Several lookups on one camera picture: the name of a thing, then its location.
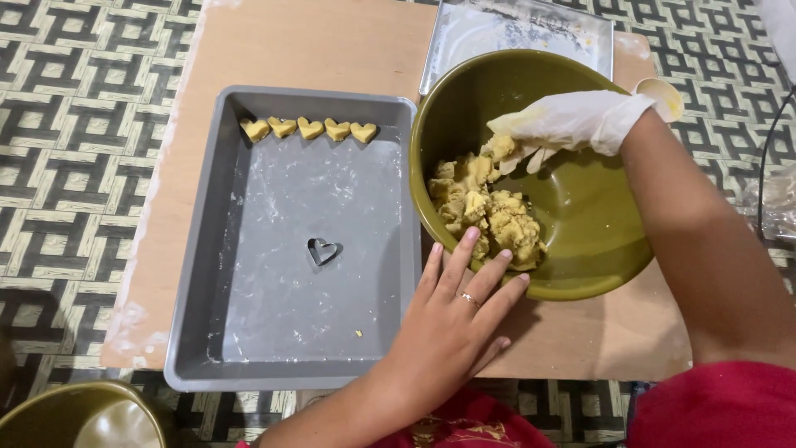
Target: white glove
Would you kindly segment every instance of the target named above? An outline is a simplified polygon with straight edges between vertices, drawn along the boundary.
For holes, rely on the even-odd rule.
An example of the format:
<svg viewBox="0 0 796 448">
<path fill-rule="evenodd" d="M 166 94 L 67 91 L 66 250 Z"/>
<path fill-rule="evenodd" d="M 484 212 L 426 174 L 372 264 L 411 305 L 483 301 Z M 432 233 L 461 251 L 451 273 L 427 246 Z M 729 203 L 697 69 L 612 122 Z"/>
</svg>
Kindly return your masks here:
<svg viewBox="0 0 796 448">
<path fill-rule="evenodd" d="M 501 161 L 501 173 L 511 172 L 528 155 L 528 173 L 561 149 L 592 147 L 603 155 L 617 155 L 619 146 L 655 100 L 610 90 L 570 92 L 545 96 L 519 112 L 491 120 L 486 126 L 496 135 L 520 142 L 521 150 Z"/>
</svg>

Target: heart-shaped cookie dough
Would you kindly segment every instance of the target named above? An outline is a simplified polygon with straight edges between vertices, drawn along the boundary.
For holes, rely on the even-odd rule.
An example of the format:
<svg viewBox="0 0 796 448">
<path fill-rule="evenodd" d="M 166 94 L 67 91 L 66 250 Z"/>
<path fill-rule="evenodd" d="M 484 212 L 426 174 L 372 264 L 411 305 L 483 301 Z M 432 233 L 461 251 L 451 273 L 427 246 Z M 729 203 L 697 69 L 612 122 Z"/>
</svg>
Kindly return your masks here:
<svg viewBox="0 0 796 448">
<path fill-rule="evenodd" d="M 306 242 L 312 261 L 316 266 L 323 266 L 332 261 L 340 253 L 340 246 L 333 242 L 326 242 L 323 238 L 310 238 Z"/>
<path fill-rule="evenodd" d="M 304 137 L 306 140 L 312 140 L 317 136 L 320 136 L 323 133 L 323 123 L 320 121 L 310 121 L 303 116 L 300 116 L 298 120 L 298 129 L 301 131 L 301 136 Z"/>
<path fill-rule="evenodd" d="M 334 123 L 334 120 L 327 118 L 323 122 L 326 125 L 326 133 L 329 134 L 329 137 L 336 142 L 342 141 L 348 134 L 351 133 L 351 123 L 346 121 L 345 123 Z"/>
<path fill-rule="evenodd" d="M 250 119 L 244 118 L 240 121 L 240 126 L 244 129 L 244 132 L 246 132 L 246 135 L 252 143 L 259 142 L 271 131 L 271 126 L 268 125 L 266 120 L 257 120 L 252 123 Z"/>
<path fill-rule="evenodd" d="M 296 132 L 296 120 L 284 120 L 281 121 L 279 118 L 275 116 L 268 119 L 268 124 L 274 128 L 274 133 L 280 139 L 289 136 L 293 132 Z"/>
<path fill-rule="evenodd" d="M 351 123 L 351 135 L 362 143 L 368 143 L 376 135 L 376 125 L 368 123 L 361 126 L 359 123 Z"/>
</svg>

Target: table top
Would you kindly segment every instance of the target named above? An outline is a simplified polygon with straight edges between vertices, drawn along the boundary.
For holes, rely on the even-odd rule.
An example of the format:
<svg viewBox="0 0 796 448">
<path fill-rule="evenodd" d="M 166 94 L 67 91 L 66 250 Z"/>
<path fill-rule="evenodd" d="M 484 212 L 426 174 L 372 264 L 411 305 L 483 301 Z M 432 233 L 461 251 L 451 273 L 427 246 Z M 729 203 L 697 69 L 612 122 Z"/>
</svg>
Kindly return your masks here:
<svg viewBox="0 0 796 448">
<path fill-rule="evenodd" d="M 103 365 L 163 366 L 217 93 L 231 84 L 267 84 L 417 101 L 435 12 L 389 0 L 242 0 L 205 8 L 107 330 Z M 262 26 L 263 14 L 279 20 Z M 618 85 L 631 90 L 655 76 L 644 37 L 617 33 L 615 45 Z M 522 301 L 502 331 L 515 342 L 484 376 L 652 380 L 685 370 L 691 359 L 655 261 L 601 297 Z"/>
</svg>

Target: geometric pattern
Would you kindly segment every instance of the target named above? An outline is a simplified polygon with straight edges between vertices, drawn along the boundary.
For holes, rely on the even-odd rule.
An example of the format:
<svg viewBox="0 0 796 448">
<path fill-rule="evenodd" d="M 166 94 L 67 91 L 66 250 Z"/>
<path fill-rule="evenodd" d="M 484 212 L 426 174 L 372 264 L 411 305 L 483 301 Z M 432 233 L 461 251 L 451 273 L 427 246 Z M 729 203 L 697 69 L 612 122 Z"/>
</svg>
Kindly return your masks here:
<svg viewBox="0 0 796 448">
<path fill-rule="evenodd" d="M 647 36 L 657 74 L 685 99 L 675 134 L 737 203 L 790 90 L 752 0 L 554 3 Z M 175 409 L 187 446 L 222 447 L 293 406 L 293 391 L 179 394 L 160 371 L 99 366 L 200 9 L 200 0 L 0 0 L 0 329 L 18 365 L 0 413 L 63 383 L 122 379 Z M 796 163 L 795 140 L 789 105 L 767 173 Z M 767 244 L 790 287 L 792 249 Z M 567 448 L 623 438 L 632 406 L 629 383 L 520 382 L 521 413 Z"/>
</svg>

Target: ring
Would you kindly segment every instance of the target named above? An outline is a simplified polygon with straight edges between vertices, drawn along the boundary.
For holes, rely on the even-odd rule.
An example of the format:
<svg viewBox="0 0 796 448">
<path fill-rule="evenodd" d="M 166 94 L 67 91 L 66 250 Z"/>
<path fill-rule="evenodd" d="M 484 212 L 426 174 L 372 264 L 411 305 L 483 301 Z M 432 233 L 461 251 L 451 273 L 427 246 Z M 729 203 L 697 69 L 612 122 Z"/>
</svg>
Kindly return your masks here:
<svg viewBox="0 0 796 448">
<path fill-rule="evenodd" d="M 476 308 L 481 308 L 481 305 L 468 293 L 459 293 L 459 296 L 464 297 L 468 302 L 475 305 Z"/>
</svg>

